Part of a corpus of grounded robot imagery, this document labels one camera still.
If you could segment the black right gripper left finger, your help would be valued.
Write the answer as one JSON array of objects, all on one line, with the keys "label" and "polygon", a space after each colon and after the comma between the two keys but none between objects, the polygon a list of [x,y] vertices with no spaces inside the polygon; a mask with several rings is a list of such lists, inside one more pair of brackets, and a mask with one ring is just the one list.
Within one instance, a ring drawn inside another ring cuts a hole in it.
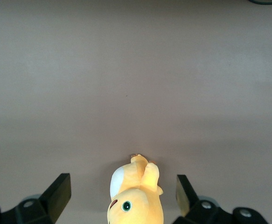
[{"label": "black right gripper left finger", "polygon": [[55,224],[70,199],[70,174],[62,173],[40,196],[5,212],[0,209],[0,224]]}]

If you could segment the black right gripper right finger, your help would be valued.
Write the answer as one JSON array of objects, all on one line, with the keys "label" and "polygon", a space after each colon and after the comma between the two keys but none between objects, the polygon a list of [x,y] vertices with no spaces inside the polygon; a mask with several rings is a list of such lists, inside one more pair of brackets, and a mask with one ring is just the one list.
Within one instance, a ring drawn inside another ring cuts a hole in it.
[{"label": "black right gripper right finger", "polygon": [[175,196],[181,215],[175,224],[265,224],[265,218],[256,210],[236,207],[224,211],[209,197],[199,197],[186,175],[177,175]]}]

